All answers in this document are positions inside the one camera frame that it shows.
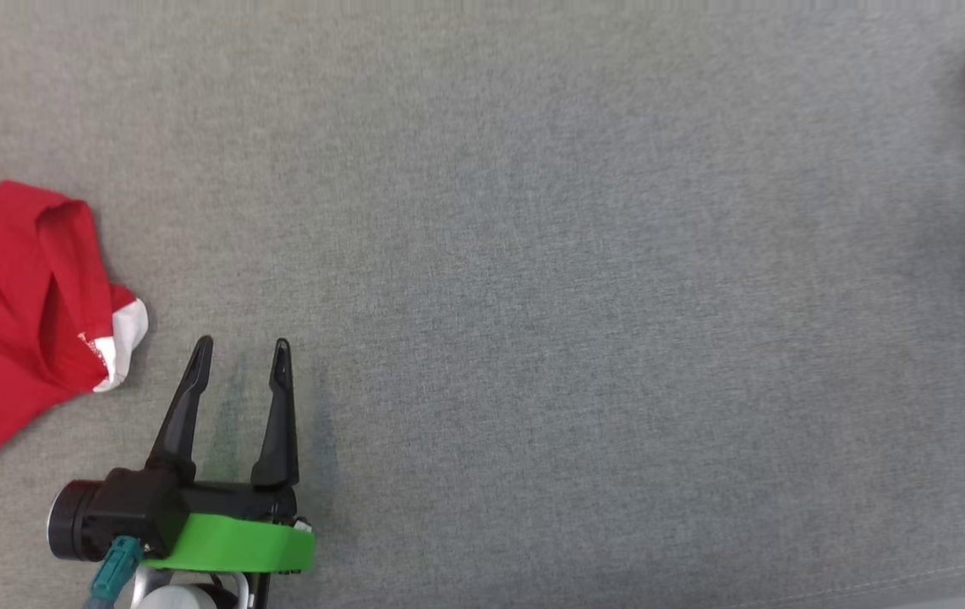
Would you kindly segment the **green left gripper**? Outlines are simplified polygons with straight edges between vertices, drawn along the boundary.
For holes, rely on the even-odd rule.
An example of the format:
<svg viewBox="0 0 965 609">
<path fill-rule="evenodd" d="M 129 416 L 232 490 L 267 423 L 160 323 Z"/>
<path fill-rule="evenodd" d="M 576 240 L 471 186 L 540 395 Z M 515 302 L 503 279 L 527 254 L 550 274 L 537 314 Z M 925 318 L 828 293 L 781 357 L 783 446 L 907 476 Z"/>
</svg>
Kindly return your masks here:
<svg viewBox="0 0 965 609">
<path fill-rule="evenodd" d="M 195 482 L 192 459 L 200 397 L 207 389 L 214 339 L 197 339 L 170 402 L 146 469 L 169 471 L 181 486 Z M 298 515 L 300 481 L 293 358 L 281 337 L 269 377 L 271 405 L 249 482 L 200 482 L 184 488 L 189 517 L 173 551 L 145 557 L 143 566 L 191 572 L 288 573 L 310 569 L 316 537 Z"/>
</svg>

